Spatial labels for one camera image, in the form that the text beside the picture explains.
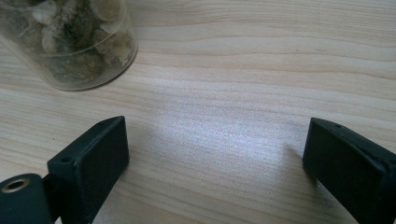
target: transparent cup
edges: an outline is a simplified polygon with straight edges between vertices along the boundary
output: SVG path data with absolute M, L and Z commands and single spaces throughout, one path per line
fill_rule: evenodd
M 102 85 L 137 52 L 124 0 L 2 0 L 0 41 L 61 90 Z

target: light wood grain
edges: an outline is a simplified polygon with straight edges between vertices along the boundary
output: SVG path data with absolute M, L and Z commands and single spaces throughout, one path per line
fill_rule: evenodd
M 0 179 L 124 115 L 131 164 L 94 223 L 356 223 L 301 158 L 311 117 L 396 152 L 396 1 L 128 5 L 139 52 L 95 90 L 52 89 L 0 46 Z

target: tabletop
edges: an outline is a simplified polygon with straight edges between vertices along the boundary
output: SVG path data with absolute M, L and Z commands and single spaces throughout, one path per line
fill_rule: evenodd
M 131 162 L 94 223 L 357 223 L 302 167 L 312 117 L 396 153 L 396 1 L 127 0 L 120 77 L 59 91 L 0 45 L 0 179 L 126 118 Z

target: clear container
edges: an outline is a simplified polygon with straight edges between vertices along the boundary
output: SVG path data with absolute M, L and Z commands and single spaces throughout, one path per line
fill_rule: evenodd
M 61 90 L 104 84 L 137 52 L 124 0 L 1 0 L 0 41 Z

